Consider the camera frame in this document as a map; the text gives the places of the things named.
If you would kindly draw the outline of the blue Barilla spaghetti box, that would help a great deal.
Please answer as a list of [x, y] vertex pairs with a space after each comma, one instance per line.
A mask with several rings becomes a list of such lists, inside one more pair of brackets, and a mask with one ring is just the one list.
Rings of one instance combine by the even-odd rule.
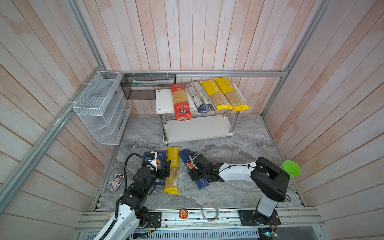
[[[181, 157], [182, 161], [184, 162], [184, 164], [186, 165], [186, 167], [189, 169], [193, 169], [193, 168], [196, 168], [198, 169], [198, 167], [192, 162], [190, 162], [190, 159], [189, 159], [189, 155], [190, 153], [192, 153], [189, 149], [184, 149], [184, 150], [181, 150], [179, 152], [179, 156]], [[193, 181], [197, 184], [198, 188], [201, 190], [203, 189], [204, 187], [206, 186], [209, 186], [209, 184], [206, 184], [206, 183], [203, 183], [201, 180], [197, 180], [197, 181]]]

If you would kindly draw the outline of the red spaghetti bag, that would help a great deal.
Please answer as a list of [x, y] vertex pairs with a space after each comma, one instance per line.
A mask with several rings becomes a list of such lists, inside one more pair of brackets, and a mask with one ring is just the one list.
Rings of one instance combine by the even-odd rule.
[[192, 114], [184, 85], [171, 85], [175, 117], [177, 121], [190, 121]]

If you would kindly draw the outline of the clear blue spaghetti bag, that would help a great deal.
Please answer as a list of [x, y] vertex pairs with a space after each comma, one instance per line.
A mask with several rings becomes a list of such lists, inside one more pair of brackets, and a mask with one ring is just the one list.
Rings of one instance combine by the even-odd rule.
[[190, 93], [199, 114], [205, 114], [215, 110], [213, 103], [200, 82], [194, 81], [185, 84], [185, 86]]

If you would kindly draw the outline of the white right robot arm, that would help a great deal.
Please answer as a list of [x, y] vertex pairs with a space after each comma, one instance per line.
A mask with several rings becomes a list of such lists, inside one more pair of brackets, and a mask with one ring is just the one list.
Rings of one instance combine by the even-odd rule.
[[266, 158], [259, 157], [248, 164], [213, 164], [203, 155], [191, 153], [189, 160], [192, 168], [189, 175], [192, 180], [202, 180], [204, 183], [247, 181], [253, 182], [262, 191], [257, 214], [271, 217], [278, 203], [291, 198], [287, 195], [290, 175], [282, 168]]

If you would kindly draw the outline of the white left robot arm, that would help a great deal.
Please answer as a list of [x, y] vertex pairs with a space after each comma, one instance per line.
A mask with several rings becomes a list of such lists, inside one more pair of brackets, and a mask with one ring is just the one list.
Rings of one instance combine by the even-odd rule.
[[115, 215], [95, 237], [96, 240], [126, 240], [139, 226], [146, 223], [143, 218], [148, 213], [144, 206], [157, 179], [170, 176], [171, 163], [166, 162], [164, 170], [146, 161], [133, 177], [133, 183], [125, 186], [123, 195], [116, 201]]

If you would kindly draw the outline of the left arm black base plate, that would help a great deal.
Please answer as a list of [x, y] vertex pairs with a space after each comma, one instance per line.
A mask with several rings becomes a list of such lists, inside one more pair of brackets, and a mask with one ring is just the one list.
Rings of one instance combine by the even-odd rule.
[[158, 229], [162, 223], [162, 212], [149, 212], [147, 207], [142, 207], [136, 213], [139, 219], [139, 229]]

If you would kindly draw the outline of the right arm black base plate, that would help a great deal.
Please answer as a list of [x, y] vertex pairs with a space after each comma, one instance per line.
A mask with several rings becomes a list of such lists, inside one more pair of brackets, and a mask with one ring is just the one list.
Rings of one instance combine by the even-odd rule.
[[280, 217], [277, 210], [274, 210], [270, 217], [266, 217], [257, 210], [238, 211], [242, 226], [279, 226]]

